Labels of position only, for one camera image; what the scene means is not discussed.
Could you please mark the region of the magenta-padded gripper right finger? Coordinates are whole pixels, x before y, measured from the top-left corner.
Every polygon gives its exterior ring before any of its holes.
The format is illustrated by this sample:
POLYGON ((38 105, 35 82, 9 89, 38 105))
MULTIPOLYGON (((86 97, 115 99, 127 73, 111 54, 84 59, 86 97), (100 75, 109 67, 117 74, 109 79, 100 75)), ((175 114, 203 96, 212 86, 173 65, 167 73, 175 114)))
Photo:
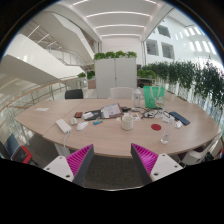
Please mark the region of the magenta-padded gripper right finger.
POLYGON ((166 153, 156 154, 134 143, 131 144, 131 154, 144 185, 182 169, 166 153))

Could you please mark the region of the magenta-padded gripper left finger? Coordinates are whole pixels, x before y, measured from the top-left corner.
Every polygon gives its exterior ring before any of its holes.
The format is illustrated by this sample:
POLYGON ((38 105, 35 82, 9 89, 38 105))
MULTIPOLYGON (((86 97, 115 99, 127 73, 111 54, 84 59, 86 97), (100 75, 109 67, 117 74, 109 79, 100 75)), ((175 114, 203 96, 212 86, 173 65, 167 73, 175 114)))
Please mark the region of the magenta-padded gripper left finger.
POLYGON ((94 146, 90 144, 67 157, 56 157, 44 170, 82 186, 93 156, 94 146))

